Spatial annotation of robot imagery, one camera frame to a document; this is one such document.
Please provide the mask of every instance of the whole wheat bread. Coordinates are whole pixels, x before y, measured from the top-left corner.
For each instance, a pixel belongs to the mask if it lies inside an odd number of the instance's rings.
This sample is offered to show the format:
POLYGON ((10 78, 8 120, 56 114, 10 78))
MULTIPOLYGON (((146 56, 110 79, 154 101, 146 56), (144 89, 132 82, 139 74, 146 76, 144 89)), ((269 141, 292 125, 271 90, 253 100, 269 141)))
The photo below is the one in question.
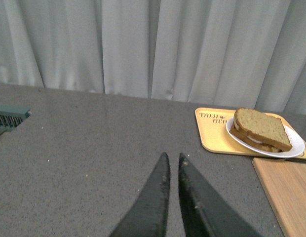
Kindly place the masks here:
POLYGON ((292 149, 281 119, 247 108, 237 109, 233 119, 235 129, 243 136, 285 152, 292 149))

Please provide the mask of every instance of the white plate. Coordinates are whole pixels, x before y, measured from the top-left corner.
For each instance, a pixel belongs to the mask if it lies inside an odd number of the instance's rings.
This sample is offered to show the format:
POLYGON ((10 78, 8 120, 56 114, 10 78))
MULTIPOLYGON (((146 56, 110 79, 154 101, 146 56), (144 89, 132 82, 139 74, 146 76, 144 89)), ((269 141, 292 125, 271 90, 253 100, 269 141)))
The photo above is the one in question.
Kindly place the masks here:
POLYGON ((286 133, 288 135, 288 138, 290 140, 290 143, 292 145, 292 149, 288 152, 265 152, 260 149, 257 149, 255 147, 252 147, 245 142, 241 141, 234 135, 230 133, 231 126, 233 125, 233 118, 230 118, 227 121, 226 128, 229 133, 229 135, 238 143, 242 144, 243 146, 247 147, 248 149, 251 149, 252 151, 267 155, 269 157, 276 157, 276 158, 292 158, 297 157, 298 155, 302 154, 305 150, 305 142, 303 139, 291 128, 284 125, 286 133))

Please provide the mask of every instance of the wooden cutting board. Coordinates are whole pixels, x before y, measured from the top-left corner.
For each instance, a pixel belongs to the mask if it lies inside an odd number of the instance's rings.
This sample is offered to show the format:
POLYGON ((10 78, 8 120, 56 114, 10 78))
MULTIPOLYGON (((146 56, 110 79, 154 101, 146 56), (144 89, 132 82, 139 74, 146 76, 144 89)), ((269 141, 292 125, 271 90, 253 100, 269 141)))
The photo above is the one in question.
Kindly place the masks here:
POLYGON ((254 158, 253 166, 284 235, 306 236, 306 164, 254 158))

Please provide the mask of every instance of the cutting board edge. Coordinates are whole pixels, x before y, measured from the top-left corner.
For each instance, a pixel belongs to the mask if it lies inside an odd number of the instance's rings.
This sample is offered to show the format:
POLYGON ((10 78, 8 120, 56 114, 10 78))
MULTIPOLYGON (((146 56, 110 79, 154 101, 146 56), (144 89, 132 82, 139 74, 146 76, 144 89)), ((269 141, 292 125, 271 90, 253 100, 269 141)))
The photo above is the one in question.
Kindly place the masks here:
POLYGON ((285 235, 285 237, 291 237, 289 232, 288 232, 288 229, 286 228, 286 225, 283 223, 283 220, 280 218, 280 214, 277 210, 277 207, 273 201, 273 199, 271 198, 270 194, 269 194, 269 191, 268 191, 268 187, 265 185, 264 182, 262 182, 262 180, 264 179, 263 177, 263 173, 259 170, 259 168, 257 167, 255 161, 256 160, 259 160, 259 159, 262 159, 262 158, 254 158, 253 161, 252 161, 252 164, 253 164, 253 167, 257 173, 257 176, 258 176, 258 179, 263 187, 263 190, 265 192, 265 195, 267 196, 267 199, 269 201, 269 204, 274 212, 274 215, 277 219, 277 222, 279 223, 280 227, 281 227, 281 230, 283 232, 283 234, 285 235))

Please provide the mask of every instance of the bread crust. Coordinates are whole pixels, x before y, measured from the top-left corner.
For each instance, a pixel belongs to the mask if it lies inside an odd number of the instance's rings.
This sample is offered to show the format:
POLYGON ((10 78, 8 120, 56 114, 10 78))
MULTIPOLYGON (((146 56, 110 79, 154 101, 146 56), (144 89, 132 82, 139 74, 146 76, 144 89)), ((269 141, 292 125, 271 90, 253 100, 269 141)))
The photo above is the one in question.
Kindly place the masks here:
POLYGON ((246 144, 248 144, 252 147, 255 147, 257 149, 260 149, 262 151, 265 151, 265 152, 281 152, 280 149, 278 149, 276 147, 273 147, 271 145, 264 144, 264 143, 257 143, 257 142, 252 141, 247 136, 245 136, 242 133, 240 133, 239 131, 237 131, 234 124, 232 124, 232 127, 230 129, 230 133, 232 135, 234 135, 235 137, 237 137, 238 139, 240 139, 241 141, 245 142, 246 144))
POLYGON ((238 117, 237 117, 237 111, 239 110, 239 109, 237 109, 236 110, 236 112, 234 113, 234 125, 235 125, 235 127, 237 127, 237 130, 238 130, 238 132, 239 133, 241 133, 241 134, 243 134, 244 136, 249 136, 249 137, 251 137, 251 138, 253 138, 253 139, 255 139, 255 140, 257 140, 257 141, 260 141, 260 142, 262 142, 262 143, 265 143, 265 144, 267 144, 267 145, 271 145, 271 146, 273 146, 273 147, 276 147, 276 148, 278 148, 278 149, 280 149, 280 150, 282 150, 282 151, 289 151, 289 150, 291 150, 292 149, 292 145, 290 144, 290 146, 289 145, 287 145, 287 144, 284 144, 284 143, 282 143, 282 142, 279 142, 279 141, 276 141, 276 140, 273 140, 273 139, 270 139, 270 138, 267 138, 267 137, 264 137, 264 136, 261 136, 261 135, 259 135, 259 134, 256 134, 256 133, 253 133, 253 132, 251 132, 250 130, 247 130, 246 128, 244 128, 240 123, 239 123, 239 121, 238 121, 238 117))

